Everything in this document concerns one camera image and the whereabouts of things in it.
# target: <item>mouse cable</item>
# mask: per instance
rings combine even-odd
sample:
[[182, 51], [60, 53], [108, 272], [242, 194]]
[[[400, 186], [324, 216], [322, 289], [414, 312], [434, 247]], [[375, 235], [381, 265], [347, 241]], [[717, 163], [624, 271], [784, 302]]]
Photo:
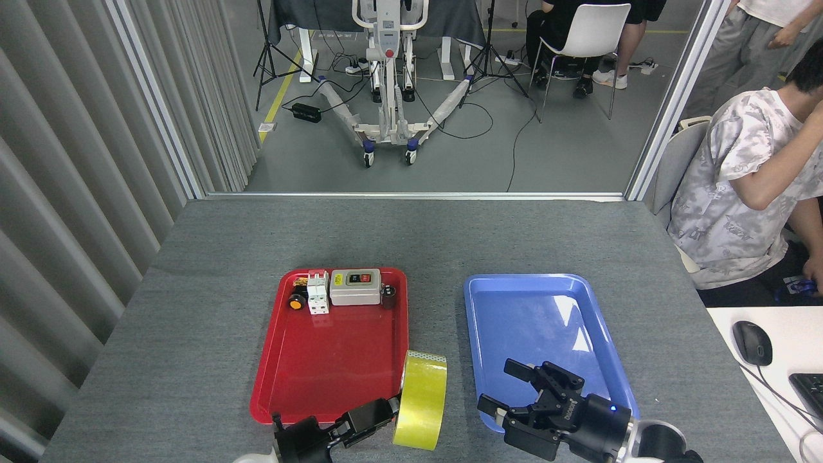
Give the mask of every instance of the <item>mouse cable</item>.
[[[769, 382], [766, 380], [765, 376], [763, 376], [763, 370], [762, 370], [762, 369], [760, 369], [760, 365], [758, 365], [758, 366], [757, 366], [757, 373], [760, 375], [760, 379], [762, 380], [761, 382], [762, 382], [763, 384], [768, 385], [768, 384], [769, 384]], [[772, 392], [774, 392], [776, 395], [779, 395], [776, 391], [774, 391], [774, 389], [773, 389], [771, 386], [768, 386], [768, 387], [769, 387], [769, 389], [770, 389]], [[804, 409], [804, 408], [803, 408], [803, 407], [801, 407], [800, 405], [795, 405], [795, 404], [790, 404], [790, 405], [792, 406], [792, 408], [793, 408], [793, 409], [797, 410], [799, 413], [802, 413], [802, 414], [808, 415], [809, 417], [814, 418], [814, 419], [820, 419], [820, 420], [823, 420], [823, 417], [817, 416], [816, 414], [814, 414], [814, 413], [812, 413], [812, 412], [807, 411], [806, 409]]]
[[[764, 378], [758, 377], [752, 370], [750, 370], [748, 367], [746, 367], [742, 363], [737, 362], [737, 364], [740, 365], [740, 368], [742, 368], [744, 372], [748, 373], [751, 377], [756, 379], [757, 382], [759, 382], [760, 384], [765, 386], [766, 389], [771, 391], [771, 393], [774, 394], [778, 399], [782, 400], [786, 405], [788, 405], [788, 407], [790, 409], [794, 410], [794, 412], [797, 413], [797, 415], [800, 418], [802, 418], [804, 421], [806, 421], [806, 423], [809, 423], [809, 426], [814, 428], [817, 432], [823, 434], [823, 429], [821, 429], [819, 426], [814, 424], [809, 419], [809, 417], [807, 417], [806, 415], [809, 415], [813, 418], [821, 419], [819, 416], [817, 416], [815, 414], [811, 414], [811, 413], [807, 412], [806, 410], [804, 410], [803, 408], [799, 407], [798, 405], [793, 404], [791, 401], [789, 401], [788, 399], [783, 397], [779, 392], [775, 391], [774, 388], [769, 384], [769, 382], [766, 381]], [[757, 371], [760, 372], [760, 376], [763, 376], [763, 372], [760, 370], [760, 366], [757, 367]]]
[[803, 452], [803, 443], [808, 439], [809, 436], [817, 435], [814, 429], [810, 429], [808, 433], [803, 434], [803, 437], [800, 437], [800, 442], [797, 444], [797, 451], [800, 453], [800, 461], [802, 463], [811, 463], [809, 459], [806, 457], [806, 453]]

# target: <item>white chair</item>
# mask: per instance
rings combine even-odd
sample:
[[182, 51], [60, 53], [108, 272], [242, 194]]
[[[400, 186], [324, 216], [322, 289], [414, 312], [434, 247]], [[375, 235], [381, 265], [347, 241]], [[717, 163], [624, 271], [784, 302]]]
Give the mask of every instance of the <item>white chair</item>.
[[[695, 157], [697, 150], [700, 149], [700, 144], [706, 136], [706, 129], [709, 123], [705, 118], [696, 118], [684, 120], [681, 123], [685, 127], [669, 140], [663, 151], [663, 157], [660, 158], [658, 171], [654, 181], [654, 189], [652, 191], [652, 214], [654, 214], [664, 228], [668, 227], [672, 220], [672, 202], [674, 195], [677, 193], [677, 188], [683, 180], [683, 175], [686, 174], [686, 169], [691, 163], [691, 159]], [[675, 245], [680, 251], [680, 257], [683, 261], [683, 266], [689, 273], [694, 273], [700, 267], [691, 259], [680, 247]]]
[[[619, 5], [580, 5], [574, 13], [574, 19], [569, 29], [569, 36], [562, 49], [553, 48], [541, 37], [540, 46], [537, 47], [536, 64], [534, 69], [532, 69], [532, 77], [528, 81], [528, 86], [531, 88], [532, 81], [534, 81], [534, 73], [540, 66], [540, 52], [545, 46], [554, 54], [554, 57], [551, 59], [549, 82], [546, 84], [546, 93], [543, 95], [543, 108], [538, 118], [541, 123], [543, 122], [543, 115], [546, 112], [546, 98], [549, 96], [551, 74], [555, 70], [555, 60], [557, 57], [594, 58], [613, 52], [617, 48], [617, 41], [620, 40], [623, 24], [625, 24], [625, 19], [629, 15], [630, 8], [631, 5], [629, 3], [621, 3]], [[609, 120], [611, 120], [611, 110], [615, 104], [616, 81], [617, 73], [615, 72], [614, 82], [611, 83]]]

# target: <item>gray table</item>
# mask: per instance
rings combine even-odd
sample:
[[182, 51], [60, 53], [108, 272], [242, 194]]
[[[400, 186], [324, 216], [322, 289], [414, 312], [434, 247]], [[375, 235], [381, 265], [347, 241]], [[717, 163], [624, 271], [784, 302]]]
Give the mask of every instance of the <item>gray table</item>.
[[[644, 418], [707, 463], [791, 460], [642, 204], [315, 197], [186, 206], [42, 461], [267, 453], [248, 405], [280, 278], [380, 265], [407, 275], [411, 348], [449, 359], [443, 428], [433, 452], [392, 446], [390, 425], [335, 461], [538, 461], [475, 410], [463, 282], [486, 273], [586, 278]], [[581, 461], [565, 446], [557, 460]]]

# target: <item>red tray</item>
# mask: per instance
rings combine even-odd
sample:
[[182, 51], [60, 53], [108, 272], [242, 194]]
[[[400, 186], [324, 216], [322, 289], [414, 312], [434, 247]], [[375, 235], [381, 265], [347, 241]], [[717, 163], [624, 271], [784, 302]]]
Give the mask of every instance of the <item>red tray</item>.
[[391, 309], [330, 304], [328, 314], [313, 316], [308, 307], [287, 305], [295, 279], [309, 271], [314, 269], [289, 272], [277, 288], [249, 404], [263, 424], [272, 424], [273, 413], [284, 424], [310, 415], [333, 423], [350, 409], [400, 391], [409, 344], [406, 275], [380, 269], [382, 282], [397, 289]]

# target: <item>person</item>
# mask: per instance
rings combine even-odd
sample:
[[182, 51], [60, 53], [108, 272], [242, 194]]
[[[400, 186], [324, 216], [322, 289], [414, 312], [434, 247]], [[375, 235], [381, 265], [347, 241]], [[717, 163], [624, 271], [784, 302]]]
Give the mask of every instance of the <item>person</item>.
[[726, 85], [735, 93], [772, 85], [789, 45], [821, 12], [823, 0], [732, 0], [682, 117], [713, 114]]
[[657, 21], [666, 0], [630, 0], [631, 9], [625, 19], [620, 41], [617, 42], [617, 62], [615, 68], [609, 72], [595, 71], [592, 78], [600, 85], [611, 87], [614, 82], [614, 73], [617, 72], [615, 88], [623, 90], [629, 85], [629, 64], [631, 56], [635, 54], [640, 41], [646, 35], [646, 25], [649, 21]]
[[[535, 60], [537, 59], [541, 37], [555, 49], [564, 47], [577, 7], [583, 4], [616, 5], [619, 3], [622, 3], [622, 1], [542, 0], [541, 9], [532, 12], [526, 20], [526, 57], [529, 67], [534, 69], [536, 66]], [[551, 59], [551, 52], [544, 48], [540, 52], [540, 56], [541, 58]], [[592, 93], [592, 73], [597, 70], [599, 65], [600, 57], [586, 58], [582, 74], [572, 93], [574, 98], [585, 98]], [[538, 87], [545, 87], [548, 83], [546, 69], [543, 66], [537, 66], [534, 82]]]
[[[706, 306], [823, 304], [787, 294], [783, 280], [823, 288], [822, 101], [819, 39], [784, 87], [735, 96], [709, 122], [667, 228], [700, 266], [692, 278]], [[786, 242], [786, 223], [802, 244]]]

